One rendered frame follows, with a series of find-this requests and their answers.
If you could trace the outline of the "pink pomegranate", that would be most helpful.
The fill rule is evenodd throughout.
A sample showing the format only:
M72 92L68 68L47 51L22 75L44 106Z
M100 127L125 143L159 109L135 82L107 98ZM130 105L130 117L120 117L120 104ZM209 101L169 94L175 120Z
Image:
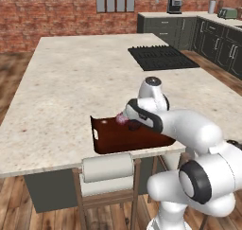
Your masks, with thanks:
M120 113L116 116L115 121L119 125L125 125L129 121L129 119L126 116L124 116L122 113Z

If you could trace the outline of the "dark red steak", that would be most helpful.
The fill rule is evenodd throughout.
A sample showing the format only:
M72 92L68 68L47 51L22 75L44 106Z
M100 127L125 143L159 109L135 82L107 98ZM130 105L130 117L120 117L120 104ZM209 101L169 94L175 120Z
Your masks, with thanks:
M141 127L141 123L139 121L130 120L128 122L128 128L130 131L137 131L140 129L140 127Z

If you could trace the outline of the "dark brown wooden tray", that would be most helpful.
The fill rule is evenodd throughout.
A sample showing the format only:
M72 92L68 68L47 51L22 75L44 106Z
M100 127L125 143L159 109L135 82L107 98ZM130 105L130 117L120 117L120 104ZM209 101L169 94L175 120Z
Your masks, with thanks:
M128 122L119 125L114 117L91 117L91 124L92 133L97 133L97 137L93 137L94 149L99 154L166 147L175 143L173 138L142 124L139 130L130 131Z

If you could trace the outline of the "black hob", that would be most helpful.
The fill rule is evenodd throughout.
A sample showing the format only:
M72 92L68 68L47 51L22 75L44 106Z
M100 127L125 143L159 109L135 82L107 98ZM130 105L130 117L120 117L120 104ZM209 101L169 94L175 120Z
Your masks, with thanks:
M128 49L144 71L199 68L199 65L173 46L137 46Z

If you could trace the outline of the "dark grey base cupboards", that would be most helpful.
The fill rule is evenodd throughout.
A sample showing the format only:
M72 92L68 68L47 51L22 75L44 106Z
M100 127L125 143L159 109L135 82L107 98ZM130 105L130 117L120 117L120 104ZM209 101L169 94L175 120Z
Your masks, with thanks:
M193 50L242 80L242 26L201 16L139 14L137 32L153 33L179 50Z

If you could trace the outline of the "grey kitchen island base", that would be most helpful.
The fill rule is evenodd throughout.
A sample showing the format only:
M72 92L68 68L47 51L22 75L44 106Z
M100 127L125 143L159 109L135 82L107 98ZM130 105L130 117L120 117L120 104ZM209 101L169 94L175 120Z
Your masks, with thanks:
M78 167L28 174L24 177L29 195L38 213L75 206L78 207L72 169L80 168L81 165ZM140 183L142 181L145 182L150 175L151 169L143 168L141 160L138 195L145 191L145 187Z

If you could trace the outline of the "black coffee machine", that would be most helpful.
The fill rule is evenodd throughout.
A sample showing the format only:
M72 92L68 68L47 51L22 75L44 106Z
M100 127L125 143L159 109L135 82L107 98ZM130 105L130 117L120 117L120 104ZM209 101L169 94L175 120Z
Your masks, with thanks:
M167 0L167 13L181 14L182 13L182 0Z

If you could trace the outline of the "white paper towel roll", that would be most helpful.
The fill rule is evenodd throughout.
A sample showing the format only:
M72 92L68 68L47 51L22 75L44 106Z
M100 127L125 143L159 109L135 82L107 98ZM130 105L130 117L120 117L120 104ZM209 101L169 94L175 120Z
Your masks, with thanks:
M208 13L213 14L215 12L215 8L216 8L216 0L210 0L209 6L208 6Z

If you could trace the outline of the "pale green toaster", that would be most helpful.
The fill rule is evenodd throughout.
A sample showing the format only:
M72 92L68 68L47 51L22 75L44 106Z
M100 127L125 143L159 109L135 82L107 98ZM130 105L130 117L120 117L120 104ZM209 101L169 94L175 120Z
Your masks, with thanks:
M237 17L237 9L232 8L221 8L217 14L218 18L222 19L235 19Z

